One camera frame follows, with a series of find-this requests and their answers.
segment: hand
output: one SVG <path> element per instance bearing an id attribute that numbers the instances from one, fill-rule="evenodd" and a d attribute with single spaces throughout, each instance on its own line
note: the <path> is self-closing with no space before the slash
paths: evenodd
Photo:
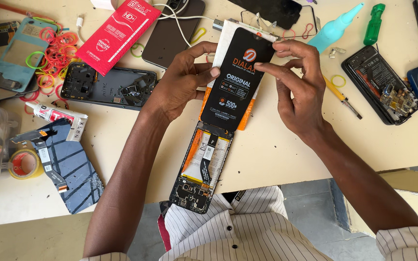
<path id="1" fill-rule="evenodd" d="M 276 77 L 278 112 L 283 123 L 302 140 L 313 138 L 329 123 L 322 118 L 322 101 L 325 80 L 321 72 L 319 52 L 313 46 L 296 41 L 275 42 L 273 48 L 278 57 L 295 56 L 279 66 L 271 63 L 255 63 L 256 70 Z M 301 68 L 300 78 L 291 68 Z"/>
<path id="2" fill-rule="evenodd" d="M 171 122 L 182 114 L 190 100 L 202 100 L 204 92 L 196 88 L 206 87 L 220 75 L 220 69 L 212 68 L 212 63 L 195 64 L 194 59 L 216 49 L 216 43 L 204 41 L 177 54 L 143 109 L 158 108 Z"/>

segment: work table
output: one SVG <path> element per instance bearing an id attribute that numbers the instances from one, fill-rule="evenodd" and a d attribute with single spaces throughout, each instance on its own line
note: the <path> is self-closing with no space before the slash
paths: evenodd
<path id="1" fill-rule="evenodd" d="M 303 5 L 309 4 L 304 0 L 298 2 Z M 323 26 L 341 13 L 352 9 L 360 1 L 318 0 L 318 2 L 317 5 L 311 5 Z M 328 58 L 330 47 L 321 55 L 322 73 L 328 79 L 334 74 L 346 78 L 347 84 L 340 88 L 340 92 L 350 99 L 363 119 L 358 120 L 328 89 L 325 91 L 322 106 L 323 117 L 332 124 L 341 139 L 374 170 L 418 166 L 418 111 L 400 126 L 385 125 L 340 67 L 344 59 L 363 47 L 370 10 L 377 3 L 367 0 L 364 2 L 366 5 L 346 29 L 344 36 L 331 46 L 343 48 L 347 52 L 337 53 L 336 58 Z M 378 40 L 380 53 L 403 78 L 408 70 L 418 67 L 418 28 L 412 1 L 398 1 L 396 4 L 392 1 L 382 2 L 388 4 L 382 16 L 383 22 Z M 112 11 L 93 9 L 88 0 L 59 0 L 55 5 L 48 0 L 21 0 L 15 5 L 49 15 L 64 27 L 70 27 L 73 32 L 76 32 L 77 28 L 77 15 L 84 14 L 81 34 L 85 39 L 112 14 Z M 227 0 L 211 0 L 206 1 L 204 15 L 219 20 L 228 18 L 240 20 L 242 10 Z M 0 22 L 23 19 L 22 15 L 0 9 Z M 139 43 L 146 45 L 153 27 L 144 33 L 138 40 Z M 218 41 L 220 32 L 212 29 L 211 21 L 201 19 L 198 27 L 208 30 L 200 40 Z M 196 62 L 205 62 L 205 58 L 200 57 Z M 287 62 L 287 59 L 274 57 L 272 62 L 281 65 Z M 163 69 L 148 64 L 141 58 L 134 58 L 129 52 L 116 66 L 155 71 L 158 79 L 164 74 Z M 54 95 L 38 97 L 38 101 L 48 103 L 54 100 Z M 68 103 L 71 110 L 89 116 L 81 144 L 97 173 L 107 184 L 138 116 L 138 111 L 73 101 Z M 201 104 L 201 101 L 190 101 L 182 116 L 172 122 L 167 129 L 149 178 L 146 203 L 169 198 L 198 122 Z M 43 119 L 27 115 L 24 112 L 24 103 L 20 99 L 3 101 L 0 106 L 20 114 L 21 132 L 47 124 Z M 277 112 L 275 78 L 266 74 L 261 82 L 246 130 L 235 132 L 216 193 L 330 177 L 330 173 L 316 154 L 280 120 Z M 83 212 L 93 210 L 94 206 L 91 206 Z M 46 175 L 27 180 L 16 180 L 5 173 L 0 175 L 0 224 L 61 215 L 69 215 L 69 212 Z"/>

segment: ribbon cable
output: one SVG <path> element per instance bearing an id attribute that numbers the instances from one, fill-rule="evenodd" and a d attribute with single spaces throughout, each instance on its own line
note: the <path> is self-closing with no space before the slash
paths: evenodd
<path id="1" fill-rule="evenodd" d="M 210 185 L 210 181 L 211 181 L 211 177 L 209 175 L 209 163 L 212 158 L 212 154 L 216 150 L 218 139 L 219 139 L 219 136 L 211 133 L 208 144 L 206 146 L 206 150 L 204 151 L 201 164 L 200 164 L 202 183 L 208 186 Z"/>
<path id="2" fill-rule="evenodd" d="M 67 191 L 66 180 L 52 168 L 51 158 L 49 157 L 46 142 L 40 138 L 34 139 L 32 141 L 35 142 L 36 147 L 38 148 L 39 158 L 41 159 L 41 163 L 46 175 L 48 175 L 54 185 L 58 187 L 59 193 Z"/>

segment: t-7000 glue tube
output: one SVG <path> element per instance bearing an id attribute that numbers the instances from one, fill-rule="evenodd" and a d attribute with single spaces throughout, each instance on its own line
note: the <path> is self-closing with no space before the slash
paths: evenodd
<path id="1" fill-rule="evenodd" d="M 72 128 L 70 129 L 69 135 L 67 135 L 67 141 L 80 141 L 82 133 L 85 128 L 88 115 L 78 113 L 75 111 L 57 108 L 51 104 L 42 104 L 35 102 L 26 102 L 28 106 L 33 108 L 33 113 L 49 122 L 53 122 L 60 118 L 66 118 Z"/>

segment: striped shirt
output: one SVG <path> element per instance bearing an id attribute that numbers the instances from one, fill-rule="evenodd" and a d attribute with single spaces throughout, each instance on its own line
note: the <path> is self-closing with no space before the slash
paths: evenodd
<path id="1" fill-rule="evenodd" d="M 330 261 L 287 219 L 277 186 L 240 191 L 232 203 L 214 195 L 200 215 L 172 205 L 165 215 L 172 249 L 159 261 Z M 418 227 L 380 230 L 388 261 L 418 261 Z M 130 260 L 109 253 L 82 261 Z"/>

